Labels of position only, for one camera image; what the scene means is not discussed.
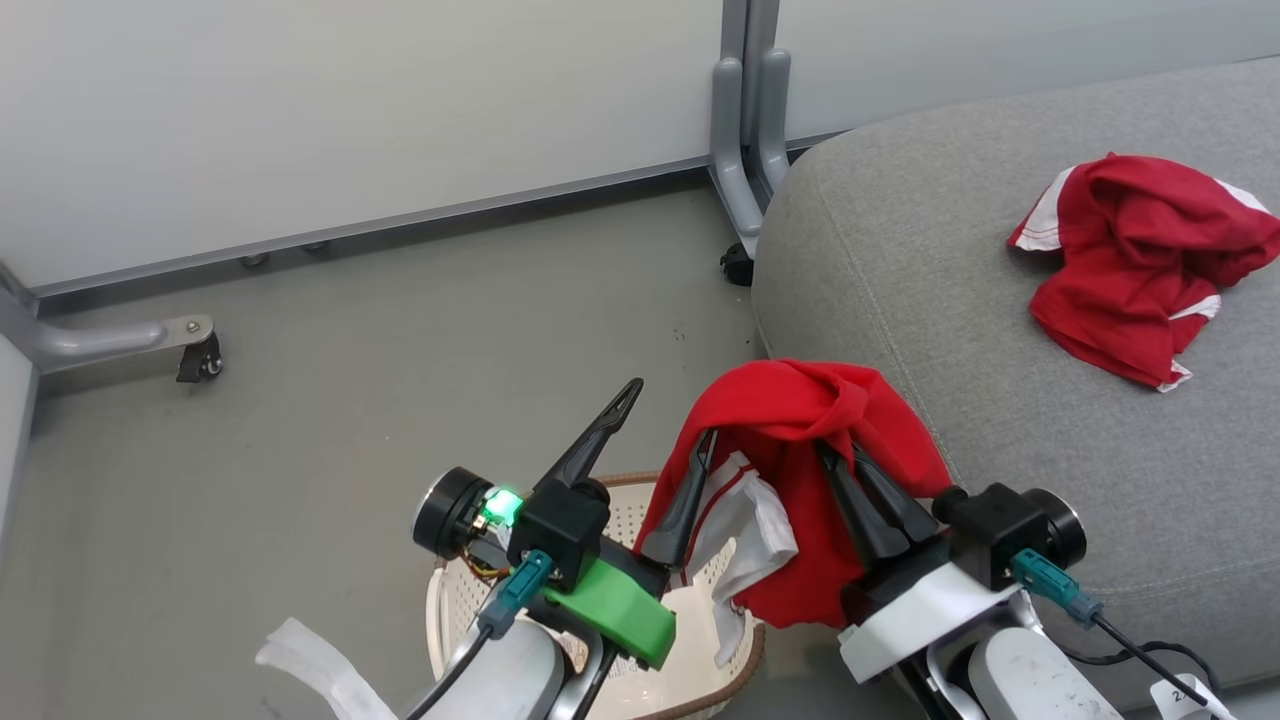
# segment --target white cloth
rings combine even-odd
[[[397,720],[338,648],[293,618],[268,635],[253,660],[310,685],[329,701],[338,720]]]
[[[732,452],[708,475],[698,515],[685,578],[705,568],[730,538],[737,543],[712,589],[712,614],[721,643],[716,666],[723,667],[746,634],[746,618],[733,606],[733,596],[781,569],[799,548],[782,500],[741,452]]]

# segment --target red cloth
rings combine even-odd
[[[951,484],[928,429],[870,368],[836,363],[762,360],[730,370],[694,404],[662,469],[636,547],[653,530],[685,477],[704,429],[719,428],[710,468],[740,450],[777,491],[799,555],[735,596],[774,628],[795,623],[845,626],[840,588],[863,574],[813,441],[852,457],[856,441],[915,497]]]
[[[1068,352],[1172,389],[1174,361],[1230,287],[1280,252],[1280,219],[1248,192],[1170,160],[1107,155],[1059,176],[1009,245],[1066,265],[1032,299]]]

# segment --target green led light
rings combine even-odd
[[[493,488],[485,497],[484,507],[480,512],[494,525],[511,527],[516,523],[516,512],[525,501],[509,489]]]

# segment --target white paper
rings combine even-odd
[[[777,491],[762,480],[759,473],[748,469],[737,484],[723,489],[748,465],[746,456],[735,451],[707,478],[699,510],[700,514],[705,511],[703,527],[694,538],[694,551],[685,568],[686,574],[696,574],[730,538],[737,542],[733,557],[712,588],[712,615],[719,639],[717,667],[732,660],[746,635],[746,618],[733,606],[733,596],[772,575],[799,552],[787,510]],[[718,500],[707,510],[710,498]]]
[[[1206,708],[1192,700],[1190,696],[1171,685],[1169,680],[1161,680],[1151,685],[1151,698],[1156,701],[1156,707],[1164,720],[1208,720],[1210,715],[1217,720],[1235,720],[1221,701],[1213,697],[1213,693],[1199,682],[1199,678],[1190,673],[1181,673],[1178,679],[1204,696],[1208,707]]]
[[[289,618],[253,659],[279,667],[324,696],[338,720],[397,720],[338,648]]]

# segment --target teal connector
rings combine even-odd
[[[540,550],[531,551],[525,561],[511,571],[511,577],[498,585],[498,597],[480,610],[480,616],[476,618],[480,629],[490,628],[490,637],[495,641],[502,639],[515,624],[516,615],[520,615],[529,601],[543,589],[554,569],[556,565],[549,555]]]
[[[1032,594],[1057,605],[1085,630],[1093,626],[1093,616],[1102,612],[1102,601],[1080,589],[1080,583],[1053,565],[1034,550],[1024,550],[1014,556],[1014,579]]]

